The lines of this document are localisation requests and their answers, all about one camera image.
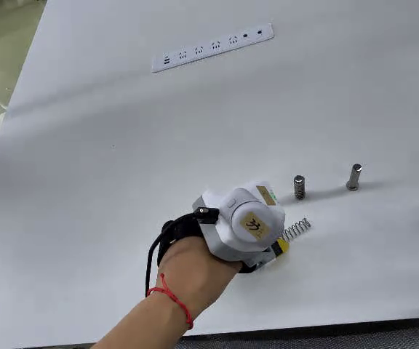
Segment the screw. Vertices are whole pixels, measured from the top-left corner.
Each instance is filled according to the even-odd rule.
[[[350,191],[358,190],[358,179],[360,177],[360,173],[362,173],[362,165],[354,164],[352,166],[352,172],[350,173],[350,179],[346,184],[347,189]]]
[[[298,200],[305,198],[305,178],[297,175],[294,177],[294,195]]]

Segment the electrical outlet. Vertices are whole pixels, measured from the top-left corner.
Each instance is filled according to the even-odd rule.
[[[241,49],[273,37],[273,26],[270,23],[257,25],[238,33],[223,35],[213,40],[202,41],[196,45],[157,55],[153,59],[151,71],[157,73],[165,69],[232,51],[233,49]]]

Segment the black cable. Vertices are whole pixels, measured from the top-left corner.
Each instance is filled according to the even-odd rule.
[[[195,218],[194,213],[188,213],[183,215],[182,217],[177,218],[176,220],[172,221],[162,232],[158,235],[155,241],[151,244],[150,250],[148,251],[148,262],[146,265],[146,276],[145,276],[145,297],[148,293],[148,290],[150,289],[150,273],[151,273],[151,263],[153,262],[153,253],[158,246],[159,242],[170,232],[172,232],[172,229],[175,228],[175,226],[179,223],[181,223],[183,220],[187,220],[189,218]]]

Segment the black strap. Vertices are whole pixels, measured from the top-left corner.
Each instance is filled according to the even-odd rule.
[[[161,231],[164,231],[164,229],[166,229],[166,227],[172,222],[172,220],[165,222]],[[158,249],[158,266],[164,254],[167,252],[167,250],[171,247],[171,245],[174,242],[179,241],[183,238],[188,238],[189,236],[198,236],[203,238],[203,233],[201,231],[200,224],[198,223],[196,218],[184,220],[183,222],[181,222],[181,224],[177,224],[177,226],[172,230],[172,233],[166,234],[166,236],[161,240]],[[256,265],[253,265],[252,267],[247,267],[247,265],[242,262],[242,269],[239,271],[239,273],[252,273],[253,271],[255,271],[255,269]]]

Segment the red string bracelet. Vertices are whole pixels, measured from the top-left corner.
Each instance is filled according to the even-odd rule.
[[[187,316],[186,323],[188,324],[188,329],[193,329],[193,320],[192,315],[190,315],[190,311],[188,311],[188,308],[183,304],[179,299],[175,296],[175,294],[172,293],[172,291],[167,287],[166,281],[164,280],[164,274],[159,274],[161,276],[161,282],[163,284],[163,287],[153,287],[152,289],[149,289],[148,292],[146,292],[146,297],[148,297],[153,291],[161,292],[164,294],[167,294],[171,300],[176,302],[184,311],[185,315]]]

